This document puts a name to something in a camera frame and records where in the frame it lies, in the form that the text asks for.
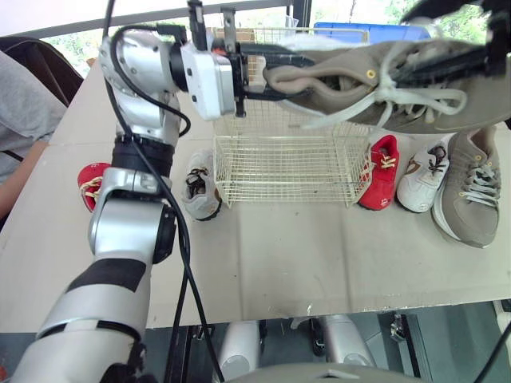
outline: beige sneaker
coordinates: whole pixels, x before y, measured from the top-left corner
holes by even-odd
[[[463,41],[393,41],[354,49],[302,52],[317,64],[264,70],[282,93],[308,94],[287,103],[312,115],[303,128],[349,120],[404,133],[449,133],[482,128],[511,117],[511,58],[504,77],[472,77],[424,88],[397,88],[393,73],[474,45]]]
[[[450,139],[449,170],[432,210],[445,233],[474,247],[488,246],[497,231],[501,175],[495,131],[491,126]]]

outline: floor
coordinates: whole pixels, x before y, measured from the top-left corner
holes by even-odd
[[[404,310],[400,313],[417,316],[433,383],[473,381],[500,335],[490,302]],[[411,374],[408,362],[405,359],[398,361],[399,356],[389,351],[389,345],[392,347],[393,343],[386,344],[389,329],[382,324],[382,314],[379,320],[376,313],[352,314],[351,319],[372,352],[377,367],[402,369]],[[300,325],[297,330],[291,330],[290,324],[291,319],[267,321],[267,337],[260,360],[262,367],[324,361],[324,358],[312,353],[307,323]],[[226,327],[226,324],[215,326],[213,342],[216,349],[220,349]],[[185,336],[184,329],[180,336]],[[170,329],[148,330],[146,333],[146,371],[154,374],[158,381],[163,380],[169,338]],[[33,334],[0,334],[0,365],[6,368],[9,375],[33,339]],[[485,383],[511,381],[506,353],[504,348]],[[188,382],[211,381],[212,367],[204,341],[192,341],[189,366]]]

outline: white wire basket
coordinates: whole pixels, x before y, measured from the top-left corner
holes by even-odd
[[[237,39],[278,42],[296,30],[313,31],[238,29]],[[263,83],[263,58],[250,61],[251,84]],[[311,116],[280,103],[248,100],[245,109],[245,118],[225,116],[214,123],[216,186],[229,207],[236,201],[349,205],[369,186],[369,126],[342,123],[304,130],[299,126]]]

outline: white sneaker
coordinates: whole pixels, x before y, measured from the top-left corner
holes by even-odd
[[[222,206],[213,176],[213,150],[201,149],[188,162],[188,175],[183,190],[186,211],[199,221],[215,218]]]
[[[399,181],[398,201],[416,213],[428,211],[448,167],[447,143],[440,140],[426,145],[410,158],[406,173]]]

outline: shoelace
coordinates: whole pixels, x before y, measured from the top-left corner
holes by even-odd
[[[435,154],[434,155],[435,156],[434,163],[433,163],[433,160],[430,160],[430,166],[428,167],[428,169],[431,170],[431,172],[433,174],[436,173],[436,172],[444,172],[444,170],[445,170],[444,168],[447,166],[446,164],[441,165],[442,160],[446,156],[446,150],[443,147],[441,147],[441,146],[439,146],[438,149],[442,150],[442,155],[441,156],[437,156]]]
[[[484,164],[474,166],[468,171],[467,185],[463,196],[469,201],[483,203],[491,207],[498,206],[500,182],[497,172]]]
[[[202,178],[200,178],[200,173],[207,176],[208,170],[206,168],[194,168],[186,176],[186,184],[190,191],[190,197],[197,194],[204,194],[204,191],[201,191],[200,189],[205,189],[206,183]]]
[[[398,106],[399,113],[406,113],[411,119],[416,119],[426,114],[426,123],[432,123],[435,120],[435,112],[447,115],[459,113],[466,105],[466,93],[458,89],[439,89],[438,87],[429,88],[396,88],[395,81],[389,74],[389,66],[394,58],[406,49],[406,44],[396,43],[385,56],[380,67],[380,82],[378,87],[365,96],[359,102],[349,108],[343,109],[328,116],[322,116],[301,125],[301,128],[324,128],[326,126],[346,121],[360,114],[375,102],[385,102],[385,111],[381,115],[377,127],[381,128],[389,119],[394,106]],[[447,101],[457,101],[457,106],[449,106]],[[415,105],[422,105],[418,111],[414,111]]]
[[[80,191],[83,192],[83,195],[85,195],[87,197],[92,197],[92,198],[94,198],[94,201],[96,201],[97,197],[99,196],[99,189],[97,189],[93,193],[91,193],[90,191],[85,191],[84,192],[84,190],[88,189],[88,188],[97,188],[97,187],[101,186],[101,181],[102,180],[103,180],[102,176],[98,176],[98,177],[92,178],[90,181],[85,182],[84,184],[82,184],[80,186]]]
[[[436,173],[436,172],[443,172],[445,169],[441,169],[441,168],[445,168],[446,165],[440,165],[440,164],[434,164],[432,160],[430,160],[430,166],[428,167],[429,170],[431,170],[432,173]]]
[[[382,162],[382,169],[395,168],[396,166],[396,159],[390,156],[383,155],[383,158],[380,159],[380,161]]]

